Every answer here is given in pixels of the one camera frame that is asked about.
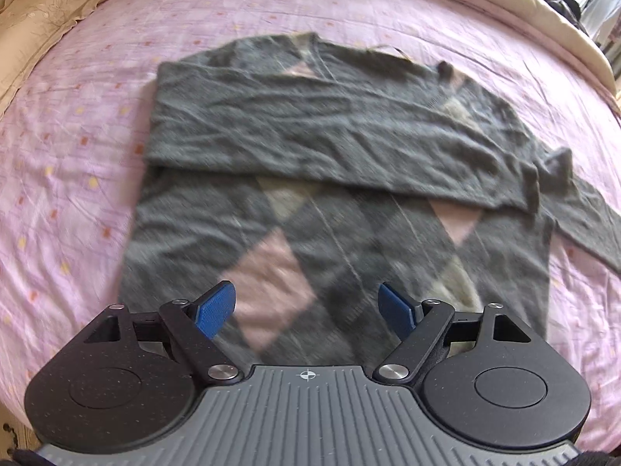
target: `gray ribbed plate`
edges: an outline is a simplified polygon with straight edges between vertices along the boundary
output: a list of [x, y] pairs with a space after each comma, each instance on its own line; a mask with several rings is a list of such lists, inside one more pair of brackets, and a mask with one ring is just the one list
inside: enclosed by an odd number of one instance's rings
[[175, 432], [131, 452], [90, 456], [45, 445], [58, 466], [561, 466], [569, 443], [534, 454], [477, 449], [427, 418], [406, 388], [360, 367], [256, 367], [211, 388]]

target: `metal screw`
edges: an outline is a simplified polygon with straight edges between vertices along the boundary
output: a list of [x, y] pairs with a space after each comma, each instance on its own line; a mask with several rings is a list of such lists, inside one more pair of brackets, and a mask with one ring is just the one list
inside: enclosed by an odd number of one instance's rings
[[230, 364], [216, 364], [207, 370], [207, 375], [216, 380], [230, 380], [235, 378], [239, 370]]
[[382, 366], [378, 373], [389, 380], [401, 380], [409, 375], [409, 370], [405, 366], [400, 364], [385, 364]]

